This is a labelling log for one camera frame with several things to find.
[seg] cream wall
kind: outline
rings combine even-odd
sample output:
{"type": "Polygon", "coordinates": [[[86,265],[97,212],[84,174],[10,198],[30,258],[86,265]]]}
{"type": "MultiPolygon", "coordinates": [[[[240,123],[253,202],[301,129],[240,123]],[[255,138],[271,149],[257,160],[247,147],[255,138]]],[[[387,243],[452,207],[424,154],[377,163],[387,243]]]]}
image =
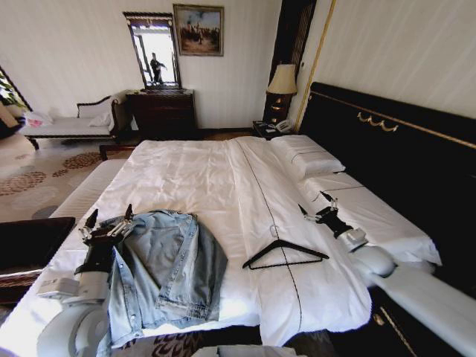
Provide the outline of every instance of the cream wall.
{"type": "MultiPolygon", "coordinates": [[[[292,120],[330,3],[318,0],[292,120]]],[[[312,80],[476,118],[475,14],[474,0],[337,0],[312,80]]]]}
{"type": "Polygon", "coordinates": [[[91,102],[144,87],[123,11],[172,3],[225,7],[224,57],[180,56],[200,127],[243,127],[263,116],[281,0],[2,0],[0,64],[33,110],[75,116],[91,102]]]}

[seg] black headboard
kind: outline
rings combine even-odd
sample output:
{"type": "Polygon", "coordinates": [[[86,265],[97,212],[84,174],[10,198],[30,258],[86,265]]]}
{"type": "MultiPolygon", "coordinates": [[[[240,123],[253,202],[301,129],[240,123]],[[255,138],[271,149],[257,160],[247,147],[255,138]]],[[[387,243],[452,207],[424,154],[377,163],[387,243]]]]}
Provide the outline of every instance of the black headboard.
{"type": "Polygon", "coordinates": [[[441,278],[474,288],[476,120],[313,83],[299,133],[435,241],[441,278]]]}

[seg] picture frame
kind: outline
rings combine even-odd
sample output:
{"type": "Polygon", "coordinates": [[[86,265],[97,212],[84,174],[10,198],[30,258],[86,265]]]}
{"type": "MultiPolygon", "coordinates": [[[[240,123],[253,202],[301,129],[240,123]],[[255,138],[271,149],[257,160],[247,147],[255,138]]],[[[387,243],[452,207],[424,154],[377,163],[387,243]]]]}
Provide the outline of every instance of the picture frame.
{"type": "Polygon", "coordinates": [[[223,56],[223,6],[174,4],[173,15],[181,56],[223,56]]]}

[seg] wooden dresser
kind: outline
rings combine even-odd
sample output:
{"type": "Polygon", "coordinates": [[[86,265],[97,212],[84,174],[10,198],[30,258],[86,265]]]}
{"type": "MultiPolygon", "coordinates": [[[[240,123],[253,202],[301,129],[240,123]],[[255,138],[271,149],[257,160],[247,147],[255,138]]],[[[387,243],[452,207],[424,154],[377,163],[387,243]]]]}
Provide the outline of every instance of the wooden dresser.
{"type": "Polygon", "coordinates": [[[193,90],[140,91],[128,94],[127,102],[142,139],[197,138],[193,90]]]}

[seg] chaise lounge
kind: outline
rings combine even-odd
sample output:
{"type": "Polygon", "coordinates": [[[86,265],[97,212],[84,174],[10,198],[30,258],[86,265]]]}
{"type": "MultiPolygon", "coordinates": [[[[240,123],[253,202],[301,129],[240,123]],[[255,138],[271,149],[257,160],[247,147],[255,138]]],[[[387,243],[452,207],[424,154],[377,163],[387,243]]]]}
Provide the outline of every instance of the chaise lounge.
{"type": "Polygon", "coordinates": [[[123,91],[95,103],[78,103],[76,118],[55,118],[51,125],[24,126],[19,132],[33,144],[35,149],[39,149],[37,138],[111,138],[116,141],[120,132],[125,130],[132,120],[132,116],[126,110],[125,101],[126,95],[123,91]],[[89,126],[93,118],[108,111],[112,119],[109,125],[89,126]]]}

